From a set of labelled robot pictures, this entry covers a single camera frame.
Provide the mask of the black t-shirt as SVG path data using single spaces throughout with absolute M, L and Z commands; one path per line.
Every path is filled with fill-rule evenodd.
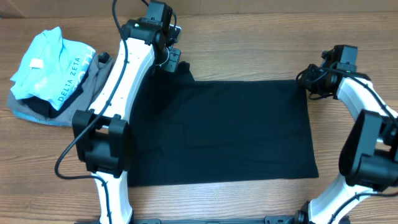
M 306 92 L 293 80 L 202 82 L 181 62 L 144 77 L 130 123 L 131 187 L 318 177 Z

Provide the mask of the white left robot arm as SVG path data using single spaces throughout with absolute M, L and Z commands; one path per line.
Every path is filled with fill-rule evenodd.
M 176 19 L 166 3 L 150 1 L 144 17 L 118 25 L 121 41 L 109 77 L 89 108 L 73 116 L 71 145 L 88 178 L 95 180 L 101 208 L 97 223 L 133 222 L 127 186 L 134 149 L 129 120 L 144 77 L 177 69 L 180 50 L 174 44 L 182 29 Z

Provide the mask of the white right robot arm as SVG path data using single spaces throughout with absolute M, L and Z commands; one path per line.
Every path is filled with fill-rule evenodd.
M 290 223 L 349 223 L 347 214 L 369 197 L 397 187 L 397 112 L 376 93 L 371 79 L 357 71 L 358 48 L 336 45 L 310 64 L 296 82 L 309 99 L 341 101 L 354 126 L 340 152 L 339 174 L 317 198 L 306 202 Z

